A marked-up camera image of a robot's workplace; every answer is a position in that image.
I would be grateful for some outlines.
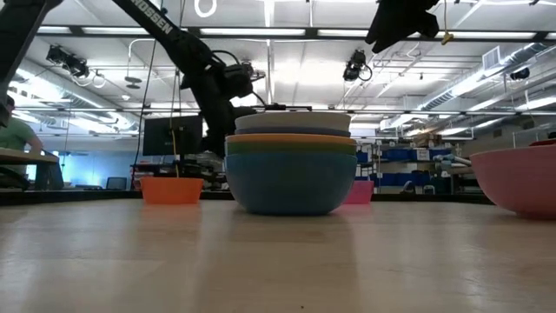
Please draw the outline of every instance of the air vent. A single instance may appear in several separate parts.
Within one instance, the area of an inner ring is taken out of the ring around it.
[[[502,129],[497,129],[493,131],[493,137],[494,138],[502,137]]]
[[[525,122],[521,125],[521,128],[523,130],[530,130],[531,128],[534,128],[534,127],[535,127],[535,122],[534,121],[527,121],[527,122]]]
[[[487,71],[500,66],[500,46],[483,55],[483,70]]]

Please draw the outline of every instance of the ceiling duct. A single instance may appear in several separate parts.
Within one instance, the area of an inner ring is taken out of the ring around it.
[[[448,86],[439,91],[435,91],[425,97],[424,102],[419,105],[417,110],[432,110],[443,103],[455,99],[467,92],[480,87],[482,84],[490,81],[491,78],[501,74],[512,73],[522,67],[527,61],[533,57],[538,57],[546,53],[553,47],[552,44],[544,43],[530,43],[522,49],[513,51],[507,54],[506,57],[501,58],[498,66],[490,67],[488,70],[484,69],[483,64],[477,66],[475,69],[470,70],[466,74],[456,78]],[[411,120],[409,117],[393,117],[384,123],[384,128],[392,128],[391,125],[401,125]]]
[[[30,60],[24,59],[19,66],[17,77],[23,77],[23,79],[32,79],[34,76],[40,75],[40,79],[44,80],[49,84],[47,88],[56,89],[57,94],[60,98],[71,99],[71,103],[60,103],[58,105],[63,105],[60,107],[71,107],[72,109],[101,109],[101,108],[117,108],[118,105],[111,103],[104,98],[97,96],[91,91],[85,88],[79,87],[71,81],[57,75],[56,73],[45,70],[40,65],[37,65]],[[137,121],[130,121],[123,117],[121,114],[115,112],[91,112],[99,119],[110,119],[112,121],[118,121],[119,130],[137,130]]]

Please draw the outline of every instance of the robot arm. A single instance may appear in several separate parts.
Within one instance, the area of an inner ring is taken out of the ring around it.
[[[49,10],[62,0],[4,0],[0,11],[0,110],[5,110],[5,97],[11,78],[25,56],[38,27]],[[234,107],[229,99],[245,97],[253,92],[250,73],[240,64],[227,66],[199,38],[174,25],[149,0],[113,0],[136,20],[166,50],[172,62],[184,75],[183,88],[190,88],[205,118],[211,144],[206,147],[217,154],[223,152],[224,137],[235,131]],[[2,117],[0,124],[7,117]]]

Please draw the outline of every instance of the table surface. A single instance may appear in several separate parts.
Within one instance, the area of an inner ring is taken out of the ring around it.
[[[9,312],[555,312],[556,226],[493,206],[372,203],[322,217],[235,202],[0,210]]]
[[[58,163],[58,157],[41,156],[41,155],[25,153],[24,151],[19,151],[19,150],[0,148],[0,163],[2,161],[24,161],[29,163],[34,163],[34,162]]]

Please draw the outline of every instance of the ceiling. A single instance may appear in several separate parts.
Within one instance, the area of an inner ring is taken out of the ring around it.
[[[199,0],[201,10],[210,9],[211,0]],[[160,4],[160,0],[151,0]],[[206,18],[195,13],[194,0],[185,2],[182,16],[183,27],[319,27],[319,28],[359,28],[365,29],[371,23],[378,4],[375,0],[216,0],[214,15]],[[169,18],[175,23],[180,20],[183,1],[165,0]],[[439,2],[430,11],[444,28],[444,3]],[[447,2],[447,26],[454,30],[503,30],[503,31],[547,31],[556,33],[556,0],[540,1],[529,5],[521,0],[461,0],[455,4]],[[137,26],[116,4],[110,0],[65,0],[49,13],[45,25],[96,25],[96,26]],[[141,108],[145,96],[145,85],[149,75],[149,63],[153,58],[153,71],[149,82],[146,103],[152,108],[170,108],[178,94],[173,93],[174,72],[172,62],[160,45],[154,57],[153,42],[139,41],[129,45],[134,38],[110,37],[36,37],[30,46],[27,60],[46,69],[46,73],[57,74],[70,83],[68,73],[51,67],[45,60],[51,45],[60,45],[66,51],[86,59],[88,66],[106,78],[106,84],[97,88],[95,82],[83,87],[99,96],[103,102],[99,107]],[[255,91],[265,100],[287,105],[312,105],[314,109],[326,110],[330,105],[338,109],[350,110],[413,110],[426,96],[430,96],[445,86],[460,79],[462,75],[481,66],[482,56],[499,46],[502,56],[522,48],[526,43],[453,42],[441,45],[439,42],[400,42],[373,56],[371,46],[363,40],[302,41],[242,39],[203,39],[212,50],[228,50],[241,60],[249,60],[258,70],[263,70],[272,78],[268,83],[255,83]],[[345,63],[356,49],[364,49],[367,59],[373,57],[370,65],[374,76],[370,83],[345,83],[342,73]],[[231,58],[222,56],[227,62]],[[495,77],[489,83],[470,90],[461,98],[443,104],[435,110],[466,110],[491,97],[503,94],[508,88],[516,89],[552,73],[556,69],[554,53],[533,59],[530,63],[531,76],[528,81],[509,82],[504,87],[502,77]],[[143,80],[141,89],[126,88],[126,76]],[[543,83],[537,88],[546,89],[554,82]],[[188,90],[181,94],[184,108],[196,108],[195,99]],[[246,105],[255,105],[256,99],[244,99]],[[36,106],[36,103],[19,103],[21,109]],[[507,106],[507,100],[497,103]],[[124,114],[129,120],[136,120],[136,113]],[[166,116],[157,113],[152,116]],[[361,115],[355,122],[379,123],[392,115]],[[32,125],[39,130],[40,124]],[[46,130],[42,133],[87,133],[86,129],[71,131]]]

